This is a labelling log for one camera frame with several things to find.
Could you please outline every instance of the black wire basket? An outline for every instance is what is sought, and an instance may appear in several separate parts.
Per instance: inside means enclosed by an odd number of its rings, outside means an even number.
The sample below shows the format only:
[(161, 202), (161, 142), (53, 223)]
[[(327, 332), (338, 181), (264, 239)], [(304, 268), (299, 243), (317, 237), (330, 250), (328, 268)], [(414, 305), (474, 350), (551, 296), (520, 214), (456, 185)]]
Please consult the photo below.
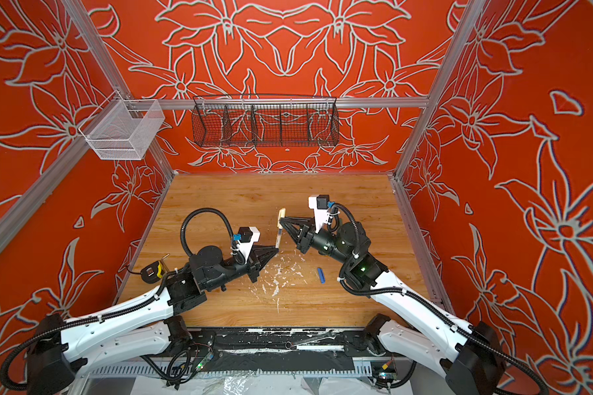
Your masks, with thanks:
[(199, 146), (335, 146), (334, 97), (196, 96), (191, 114)]

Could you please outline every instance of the red wall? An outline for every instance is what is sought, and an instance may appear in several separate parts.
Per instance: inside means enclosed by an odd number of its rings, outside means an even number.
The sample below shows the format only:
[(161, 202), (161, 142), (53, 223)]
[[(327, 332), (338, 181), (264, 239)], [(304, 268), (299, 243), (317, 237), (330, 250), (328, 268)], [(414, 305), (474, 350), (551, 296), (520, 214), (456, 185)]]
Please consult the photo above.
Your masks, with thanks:
[(455, 312), (593, 394), (593, 1), (490, 1), (403, 181)]
[[(0, 1), (0, 217), (110, 93), (59, 0)], [(164, 187), (149, 153), (82, 158), (0, 255), (0, 364), (45, 315), (112, 303)]]
[[(84, 0), (135, 97), (426, 95), (464, 1)], [(200, 148), (188, 112), (159, 133), (180, 172), (385, 172), (419, 109), (341, 112), (341, 145)]]

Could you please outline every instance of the wood grain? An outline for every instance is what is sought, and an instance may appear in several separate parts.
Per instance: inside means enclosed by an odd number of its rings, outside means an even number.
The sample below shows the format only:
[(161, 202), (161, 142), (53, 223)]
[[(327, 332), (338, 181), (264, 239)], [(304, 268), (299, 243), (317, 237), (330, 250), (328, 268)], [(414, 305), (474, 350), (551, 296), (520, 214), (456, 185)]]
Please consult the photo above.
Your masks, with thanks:
[[(176, 176), (158, 212), (134, 270), (166, 253), (170, 270), (182, 267), (186, 255), (180, 245), (180, 225), (191, 211), (213, 207), (228, 217), (235, 231), (257, 226), (261, 245), (274, 245), (277, 212), (311, 217), (307, 197), (329, 194), (362, 222), (371, 239), (369, 251), (409, 286), (428, 297), (419, 266), (386, 176), (242, 175)], [(187, 228), (191, 251), (217, 245), (229, 253), (229, 239), (221, 219), (200, 214)], [(321, 284), (317, 267), (323, 269)], [(396, 315), (370, 299), (344, 291), (336, 277), (340, 263), (315, 250), (302, 255), (284, 232), (279, 255), (252, 284), (247, 276), (227, 284), (227, 291), (207, 293), (208, 300), (183, 314), (189, 327), (221, 326), (364, 326), (376, 313)], [(121, 302), (152, 289), (139, 276), (130, 276)]]

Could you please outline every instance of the wrench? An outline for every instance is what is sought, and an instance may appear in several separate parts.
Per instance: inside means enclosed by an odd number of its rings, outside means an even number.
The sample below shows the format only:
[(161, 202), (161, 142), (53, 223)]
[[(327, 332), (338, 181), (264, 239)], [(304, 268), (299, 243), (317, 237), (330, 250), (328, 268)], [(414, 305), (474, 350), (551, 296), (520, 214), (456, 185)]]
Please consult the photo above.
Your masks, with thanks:
[(289, 350), (292, 347), (300, 346), (301, 344), (313, 343), (315, 341), (319, 341), (319, 340), (323, 340), (323, 339), (333, 339), (334, 337), (336, 337), (333, 334), (333, 332), (334, 332), (333, 330), (328, 330), (324, 334), (320, 334), (318, 336), (313, 336), (313, 337), (308, 337), (307, 339), (295, 341), (294, 343), (292, 343), (291, 341), (287, 341), (286, 348)]

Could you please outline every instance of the blue connector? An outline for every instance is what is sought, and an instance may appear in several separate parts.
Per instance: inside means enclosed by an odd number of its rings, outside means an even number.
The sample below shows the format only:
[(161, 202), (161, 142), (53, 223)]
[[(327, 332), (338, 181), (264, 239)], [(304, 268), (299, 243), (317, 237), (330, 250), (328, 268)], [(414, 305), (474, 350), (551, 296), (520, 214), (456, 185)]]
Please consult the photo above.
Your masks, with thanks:
[(325, 284), (325, 275), (323, 274), (323, 269), (319, 267), (317, 268), (317, 271), (319, 272), (319, 279), (321, 280), (321, 284)]

